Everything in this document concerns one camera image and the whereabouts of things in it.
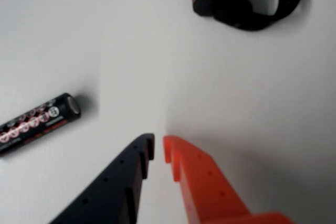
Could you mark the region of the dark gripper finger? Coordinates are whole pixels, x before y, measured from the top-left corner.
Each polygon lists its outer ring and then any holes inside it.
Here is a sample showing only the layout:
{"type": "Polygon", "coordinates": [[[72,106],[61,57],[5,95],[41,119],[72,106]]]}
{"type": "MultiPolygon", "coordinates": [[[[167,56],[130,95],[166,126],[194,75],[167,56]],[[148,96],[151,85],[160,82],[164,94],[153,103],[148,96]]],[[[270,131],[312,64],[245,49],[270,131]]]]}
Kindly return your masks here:
{"type": "Polygon", "coordinates": [[[136,223],[154,146],[154,134],[138,136],[52,222],[136,223]]]}

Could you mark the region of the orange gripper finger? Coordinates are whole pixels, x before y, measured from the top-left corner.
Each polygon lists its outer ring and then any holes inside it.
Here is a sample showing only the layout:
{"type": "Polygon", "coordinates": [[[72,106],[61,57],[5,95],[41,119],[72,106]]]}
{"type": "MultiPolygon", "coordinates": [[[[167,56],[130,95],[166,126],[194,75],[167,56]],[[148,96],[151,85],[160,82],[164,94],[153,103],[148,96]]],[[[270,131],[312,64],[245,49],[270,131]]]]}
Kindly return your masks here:
{"type": "Polygon", "coordinates": [[[213,158],[174,135],[163,138],[165,161],[178,182],[189,223],[291,223],[283,214],[252,214],[213,158]]]}

